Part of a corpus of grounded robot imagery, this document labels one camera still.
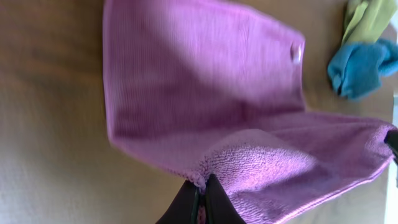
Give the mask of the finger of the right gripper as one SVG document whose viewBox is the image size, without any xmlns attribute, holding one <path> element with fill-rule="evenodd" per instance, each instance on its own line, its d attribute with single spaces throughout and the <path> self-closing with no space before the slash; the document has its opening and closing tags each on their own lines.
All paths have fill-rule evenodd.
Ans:
<svg viewBox="0 0 398 224">
<path fill-rule="evenodd" d="M 389 146 L 393 155 L 394 161 L 397 162 L 397 153 L 398 153 L 398 133 L 397 131 L 390 130 L 387 132 L 384 142 Z"/>
</svg>

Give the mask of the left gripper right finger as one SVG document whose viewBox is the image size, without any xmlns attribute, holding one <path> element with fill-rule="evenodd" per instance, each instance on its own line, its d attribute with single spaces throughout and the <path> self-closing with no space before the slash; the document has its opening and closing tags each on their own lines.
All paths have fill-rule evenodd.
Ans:
<svg viewBox="0 0 398 224">
<path fill-rule="evenodd" d="M 206 183 L 205 210 L 207 224 L 246 224 L 215 174 L 211 174 Z"/>
</svg>

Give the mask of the pink microfiber cloth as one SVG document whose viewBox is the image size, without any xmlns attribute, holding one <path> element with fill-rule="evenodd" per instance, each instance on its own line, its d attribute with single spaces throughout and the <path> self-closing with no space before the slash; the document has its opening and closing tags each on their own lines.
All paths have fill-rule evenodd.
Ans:
<svg viewBox="0 0 398 224">
<path fill-rule="evenodd" d="M 308 112 L 303 35 L 226 1 L 107 1 L 108 136 L 204 189 L 217 176 L 246 223 L 282 223 L 375 179 L 392 125 Z"/>
</svg>

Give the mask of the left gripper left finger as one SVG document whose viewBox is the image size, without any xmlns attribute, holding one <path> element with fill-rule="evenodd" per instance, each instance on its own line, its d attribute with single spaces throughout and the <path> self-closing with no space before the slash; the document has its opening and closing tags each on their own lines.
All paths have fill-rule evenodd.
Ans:
<svg viewBox="0 0 398 224">
<path fill-rule="evenodd" d="M 186 180 L 156 224 L 196 224 L 198 203 L 198 187 Z"/>
</svg>

